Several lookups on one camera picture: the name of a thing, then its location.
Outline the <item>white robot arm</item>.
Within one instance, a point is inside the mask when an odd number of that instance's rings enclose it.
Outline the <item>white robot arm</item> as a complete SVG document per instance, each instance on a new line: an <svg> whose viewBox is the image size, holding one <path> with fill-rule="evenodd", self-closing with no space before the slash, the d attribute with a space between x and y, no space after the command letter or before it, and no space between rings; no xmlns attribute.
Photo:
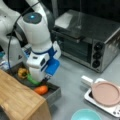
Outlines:
<svg viewBox="0 0 120 120"><path fill-rule="evenodd" d="M0 46L8 68L19 62L28 66L32 82L47 82L58 69L61 50L51 39L54 18L40 0L25 0L19 13L0 0Z"/></svg>

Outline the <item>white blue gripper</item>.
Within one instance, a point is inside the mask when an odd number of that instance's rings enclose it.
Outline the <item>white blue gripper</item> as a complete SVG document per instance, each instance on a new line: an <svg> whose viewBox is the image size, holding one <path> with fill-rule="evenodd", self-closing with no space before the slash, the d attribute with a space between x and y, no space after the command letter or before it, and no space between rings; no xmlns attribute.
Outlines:
<svg viewBox="0 0 120 120"><path fill-rule="evenodd" d="M31 48L27 65L32 81L41 82L47 76L53 76L60 65L61 50L58 43L32 45Z"/></svg>

